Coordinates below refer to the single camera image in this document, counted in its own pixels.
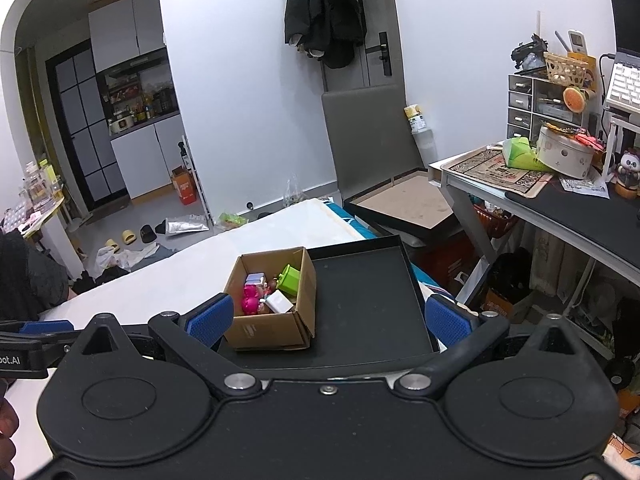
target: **kitchen cabinet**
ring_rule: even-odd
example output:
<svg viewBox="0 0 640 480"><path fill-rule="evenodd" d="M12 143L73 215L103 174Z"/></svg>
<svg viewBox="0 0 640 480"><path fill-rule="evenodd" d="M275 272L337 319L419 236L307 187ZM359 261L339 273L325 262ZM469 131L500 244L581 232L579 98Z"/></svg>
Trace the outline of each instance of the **kitchen cabinet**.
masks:
<svg viewBox="0 0 640 480"><path fill-rule="evenodd" d="M132 0L120 0L89 13L96 72L140 55Z"/></svg>
<svg viewBox="0 0 640 480"><path fill-rule="evenodd" d="M131 198L171 184L154 124L111 141Z"/></svg>
<svg viewBox="0 0 640 480"><path fill-rule="evenodd" d="M172 170L182 165L180 148L178 148L178 142L181 142L184 135L182 117L180 115L169 117L164 121L157 122L155 126L166 168L171 173Z"/></svg>
<svg viewBox="0 0 640 480"><path fill-rule="evenodd" d="M140 54L164 47L160 0L132 0Z"/></svg>

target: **black jacket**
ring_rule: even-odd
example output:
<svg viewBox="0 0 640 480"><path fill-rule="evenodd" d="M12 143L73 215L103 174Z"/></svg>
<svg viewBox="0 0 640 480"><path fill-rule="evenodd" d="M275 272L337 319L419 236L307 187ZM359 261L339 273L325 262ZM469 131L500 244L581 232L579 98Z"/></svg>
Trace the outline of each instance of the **black jacket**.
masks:
<svg viewBox="0 0 640 480"><path fill-rule="evenodd" d="M285 43L324 53L329 68L347 66L366 35L357 0L287 0L284 23Z"/></svg>
<svg viewBox="0 0 640 480"><path fill-rule="evenodd" d="M0 319L37 321L69 294L65 267L30 246L18 230L0 232Z"/></svg>

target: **finger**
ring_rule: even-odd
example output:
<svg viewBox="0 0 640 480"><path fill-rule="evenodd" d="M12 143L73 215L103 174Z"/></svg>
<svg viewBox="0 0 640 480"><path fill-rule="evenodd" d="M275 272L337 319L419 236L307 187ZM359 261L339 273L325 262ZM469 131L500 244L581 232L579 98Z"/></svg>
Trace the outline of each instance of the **finger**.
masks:
<svg viewBox="0 0 640 480"><path fill-rule="evenodd" d="M6 437L0 438L0 468L4 469L9 466L11 460L15 456L15 446L10 439Z"/></svg>
<svg viewBox="0 0 640 480"><path fill-rule="evenodd" d="M9 463L9 465L7 467L5 467L4 469L2 469L2 471L7 473L9 478L13 478L14 474L15 474L15 467L14 467L14 465L12 463Z"/></svg>
<svg viewBox="0 0 640 480"><path fill-rule="evenodd" d="M8 400L4 399L2 406L0 407L0 432L5 437L12 437L18 430L20 422L18 421L18 415L16 415L14 407Z"/></svg>

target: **woven basket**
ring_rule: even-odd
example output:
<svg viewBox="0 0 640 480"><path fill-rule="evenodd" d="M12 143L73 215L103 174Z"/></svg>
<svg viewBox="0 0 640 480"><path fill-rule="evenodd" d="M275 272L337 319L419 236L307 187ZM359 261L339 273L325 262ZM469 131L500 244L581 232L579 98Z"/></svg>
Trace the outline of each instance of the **woven basket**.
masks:
<svg viewBox="0 0 640 480"><path fill-rule="evenodd" d="M589 63L545 52L546 76L552 83L582 88Z"/></svg>
<svg viewBox="0 0 640 480"><path fill-rule="evenodd" d="M478 218L489 238L502 238L518 222L517 216L505 218L488 212L484 207L474 204Z"/></svg>

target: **white keyboard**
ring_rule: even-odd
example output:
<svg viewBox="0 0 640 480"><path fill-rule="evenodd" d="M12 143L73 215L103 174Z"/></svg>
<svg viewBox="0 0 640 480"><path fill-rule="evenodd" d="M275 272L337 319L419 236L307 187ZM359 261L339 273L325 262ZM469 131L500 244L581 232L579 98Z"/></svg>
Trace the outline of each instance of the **white keyboard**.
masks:
<svg viewBox="0 0 640 480"><path fill-rule="evenodd" d="M607 105L632 114L640 114L640 70L621 63L613 66Z"/></svg>

